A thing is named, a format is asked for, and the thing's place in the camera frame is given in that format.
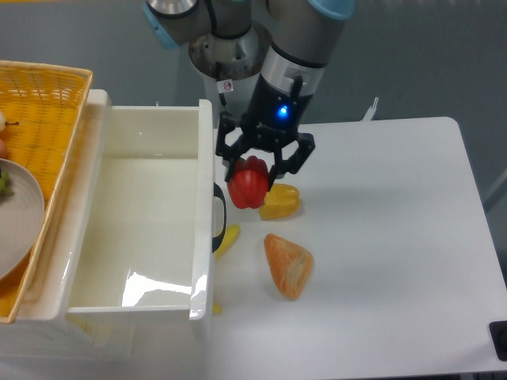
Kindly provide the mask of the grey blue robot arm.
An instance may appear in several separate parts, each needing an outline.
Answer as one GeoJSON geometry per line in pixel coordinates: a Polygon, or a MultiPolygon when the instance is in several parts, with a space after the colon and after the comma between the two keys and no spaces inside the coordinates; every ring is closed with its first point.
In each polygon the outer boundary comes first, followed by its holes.
{"type": "Polygon", "coordinates": [[[218,116],[217,156],[230,180],[245,153],[274,157],[273,183],[297,173],[314,150],[299,125],[352,16],[352,1],[264,1],[274,31],[249,1],[146,1],[164,48],[186,46],[218,116]]]}

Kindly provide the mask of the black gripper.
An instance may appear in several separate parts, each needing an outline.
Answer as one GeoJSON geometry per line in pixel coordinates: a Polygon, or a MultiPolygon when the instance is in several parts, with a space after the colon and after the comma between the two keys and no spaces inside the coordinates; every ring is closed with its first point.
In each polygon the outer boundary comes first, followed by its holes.
{"type": "Polygon", "coordinates": [[[221,157],[227,167],[224,180],[232,178],[236,164],[250,149],[271,152],[274,164],[269,170],[268,190],[276,179],[286,173],[296,174],[315,149],[314,136],[299,132],[299,124],[310,100],[302,95],[303,76],[296,74],[289,79],[289,90],[276,88],[260,76],[255,85],[246,113],[234,118],[229,112],[219,114],[215,155],[221,157]],[[239,129],[239,137],[231,145],[226,137],[239,129]],[[283,148],[290,143],[297,148],[289,158],[283,158],[283,148]]]}

